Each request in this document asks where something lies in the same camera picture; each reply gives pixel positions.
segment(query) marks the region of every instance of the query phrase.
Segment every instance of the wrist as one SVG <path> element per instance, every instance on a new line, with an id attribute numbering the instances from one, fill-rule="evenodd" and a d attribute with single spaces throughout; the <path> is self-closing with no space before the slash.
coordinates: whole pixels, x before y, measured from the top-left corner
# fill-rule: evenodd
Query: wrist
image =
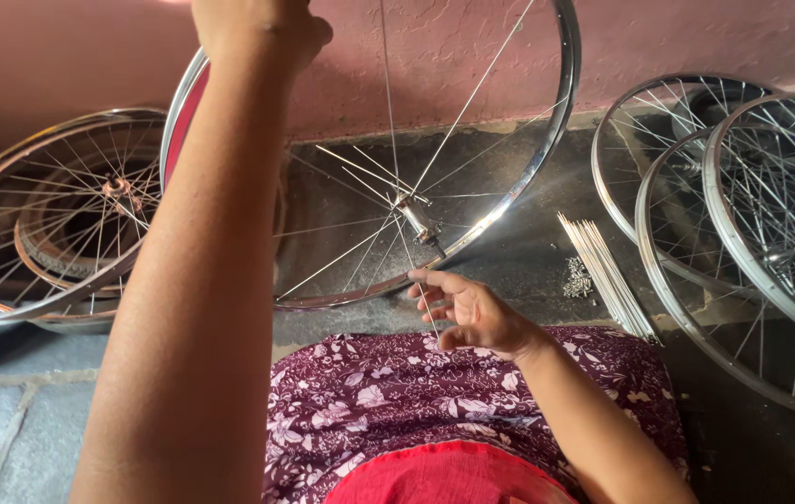
<path id="1" fill-rule="evenodd" d="M 521 370 L 536 366 L 538 361 L 559 349 L 559 344 L 553 336 L 540 327 L 527 331 L 525 339 L 525 345 L 513 357 L 513 362 Z"/>

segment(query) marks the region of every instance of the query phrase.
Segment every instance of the person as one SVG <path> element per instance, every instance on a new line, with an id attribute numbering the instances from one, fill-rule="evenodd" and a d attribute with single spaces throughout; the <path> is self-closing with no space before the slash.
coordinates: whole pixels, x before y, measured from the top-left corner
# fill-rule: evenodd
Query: person
<path id="1" fill-rule="evenodd" d="M 286 104 L 332 30 L 305 0 L 192 12 L 212 72 L 112 328 L 70 502 L 695 501 L 644 343 L 538 327 L 455 274 L 408 274 L 457 324 L 439 341 L 330 336 L 271 371 Z"/>

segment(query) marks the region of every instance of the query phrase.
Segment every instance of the bicycle wheel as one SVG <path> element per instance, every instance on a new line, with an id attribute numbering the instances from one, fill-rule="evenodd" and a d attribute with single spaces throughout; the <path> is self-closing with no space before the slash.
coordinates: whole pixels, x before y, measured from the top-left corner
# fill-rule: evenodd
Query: bicycle wheel
<path id="1" fill-rule="evenodd" d="M 743 290 L 749 290 L 749 299 L 729 298 L 734 292 L 721 293 L 707 291 L 711 309 L 702 309 L 699 314 L 690 312 L 682 302 L 679 289 L 688 280 L 672 280 L 663 268 L 659 252 L 666 243 L 669 223 L 677 224 L 682 219 L 683 207 L 669 208 L 667 195 L 662 188 L 665 180 L 679 179 L 682 175 L 674 160 L 679 151 L 687 152 L 692 144 L 702 140 L 705 144 L 708 131 L 696 132 L 675 143 L 662 154 L 643 177 L 638 191 L 635 209 L 635 225 L 640 257 L 656 294 L 662 300 L 668 313 L 674 318 L 683 332 L 694 343 L 716 361 L 724 370 L 731 373 L 743 384 L 768 399 L 795 410 L 795 322 L 782 317 L 774 305 L 755 289 L 748 276 L 725 249 L 723 241 L 710 220 L 701 190 L 694 191 L 694 203 L 686 213 L 688 224 L 700 227 L 701 241 L 708 246 L 709 265 L 723 265 L 723 272 L 738 281 Z M 699 183 L 686 177 L 686 183 Z"/>
<path id="2" fill-rule="evenodd" d="M 756 99 L 712 132 L 705 198 L 750 280 L 795 321 L 795 95 Z"/>
<path id="3" fill-rule="evenodd" d="M 157 206 L 164 121 L 111 110 L 0 155 L 0 325 L 111 320 Z"/>
<path id="4" fill-rule="evenodd" d="M 284 231 L 278 233 L 278 308 L 330 308 L 366 300 L 406 286 L 404 273 L 411 267 L 442 267 L 525 190 L 553 152 L 571 114 L 580 67 L 571 1 L 528 2 L 493 18 L 493 40 L 482 41 L 492 47 L 487 68 L 471 68 L 468 82 L 454 84 L 470 91 L 464 95 L 466 105 L 454 112 L 459 115 L 449 127 L 435 127 L 434 133 L 430 128 L 427 135 L 412 131 L 412 119 L 406 118 L 413 113 L 402 109 L 400 97 L 392 92 L 391 83 L 407 74 L 403 68 L 401 74 L 389 74 L 388 58 L 401 56 L 406 35 L 389 31 L 393 14 L 383 12 L 380 5 L 382 94 L 389 112 L 385 132 L 353 134 L 347 141 L 293 142 L 286 153 L 289 212 Z M 556 31 L 528 28 L 544 25 L 555 25 Z M 500 133 L 491 124 L 463 122 L 470 106 L 483 108 L 481 101 L 493 102 L 498 96 L 508 99 L 512 93 L 500 93 L 501 86 L 526 77 L 534 83 L 543 80 L 543 75 L 526 75 L 524 65 L 550 49 L 560 56 L 554 90 L 537 86 L 525 107 L 516 108 L 526 112 L 504 121 Z M 162 144 L 165 185 L 209 72 L 199 51 L 174 97 Z M 543 96 L 550 92 L 556 99 L 547 107 Z M 458 133 L 472 142 L 460 143 Z M 461 161 L 441 161 L 446 153 Z"/>
<path id="5" fill-rule="evenodd" d="M 590 159 L 600 199 L 628 238 L 637 241 L 637 189 L 653 161 L 688 134 L 711 129 L 742 103 L 773 91 L 723 75 L 673 74 L 638 84 L 616 100 L 596 128 Z M 704 149 L 693 142 L 678 156 L 701 169 Z"/>

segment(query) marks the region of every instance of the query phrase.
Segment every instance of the stone floor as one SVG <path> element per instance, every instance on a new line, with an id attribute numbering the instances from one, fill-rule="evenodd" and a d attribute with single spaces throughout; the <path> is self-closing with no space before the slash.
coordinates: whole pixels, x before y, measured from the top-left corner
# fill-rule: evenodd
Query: stone floor
<path id="1" fill-rule="evenodd" d="M 548 165 L 505 216 L 450 268 L 488 282 L 542 324 L 605 321 L 602 303 L 562 296 L 574 255 L 555 217 L 593 219 L 651 315 L 636 246 L 596 197 L 588 153 L 593 130 L 567 133 Z M 688 303 L 701 302 L 700 292 Z M 274 358 L 336 332 L 422 330 L 403 294 L 308 313 L 274 315 Z M 663 335 L 703 502 L 795 502 L 795 413 L 765 401 L 709 361 L 685 336 Z M 29 325 L 0 331 L 0 503 L 64 502 L 107 336 L 57 336 Z"/>

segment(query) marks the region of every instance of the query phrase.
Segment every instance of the red fabric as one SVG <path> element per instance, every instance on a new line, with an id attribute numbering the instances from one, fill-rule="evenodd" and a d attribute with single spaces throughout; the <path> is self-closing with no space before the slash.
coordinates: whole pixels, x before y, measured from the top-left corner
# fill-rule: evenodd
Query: red fabric
<path id="1" fill-rule="evenodd" d="M 205 86 L 208 85 L 210 72 L 211 65 L 209 63 L 202 70 L 202 74 L 196 79 L 195 84 L 192 85 L 192 89 L 182 104 L 180 115 L 177 116 L 174 131 L 171 132 L 171 143 L 167 147 L 167 165 L 162 167 L 165 171 L 165 187 L 167 187 L 167 182 L 170 181 L 171 175 L 174 175 L 174 168 L 176 168 L 176 162 L 180 158 L 182 143 L 186 140 L 186 133 L 189 131 L 189 125 L 192 124 L 192 116 L 195 115 L 195 109 L 199 108 L 199 102 L 202 101 L 202 95 L 205 94 Z"/>
<path id="2" fill-rule="evenodd" d="M 377 456 L 336 485 L 325 504 L 573 504 L 544 471 L 484 443 L 448 441 Z"/>

